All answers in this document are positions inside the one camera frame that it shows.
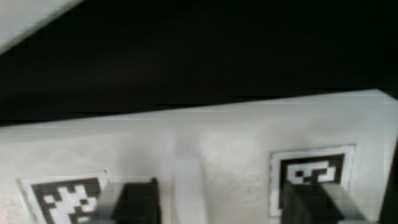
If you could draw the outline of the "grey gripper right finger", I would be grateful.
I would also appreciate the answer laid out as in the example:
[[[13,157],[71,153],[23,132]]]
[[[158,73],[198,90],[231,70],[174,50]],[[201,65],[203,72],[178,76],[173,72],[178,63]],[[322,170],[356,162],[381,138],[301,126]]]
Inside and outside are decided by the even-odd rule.
[[[340,184],[285,184],[281,224],[370,224]]]

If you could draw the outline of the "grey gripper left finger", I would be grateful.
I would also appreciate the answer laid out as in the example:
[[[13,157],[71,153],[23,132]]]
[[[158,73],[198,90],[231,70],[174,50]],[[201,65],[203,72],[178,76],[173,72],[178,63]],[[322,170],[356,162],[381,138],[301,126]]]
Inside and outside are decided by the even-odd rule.
[[[107,186],[98,201],[98,224],[162,224],[160,186],[155,178]]]

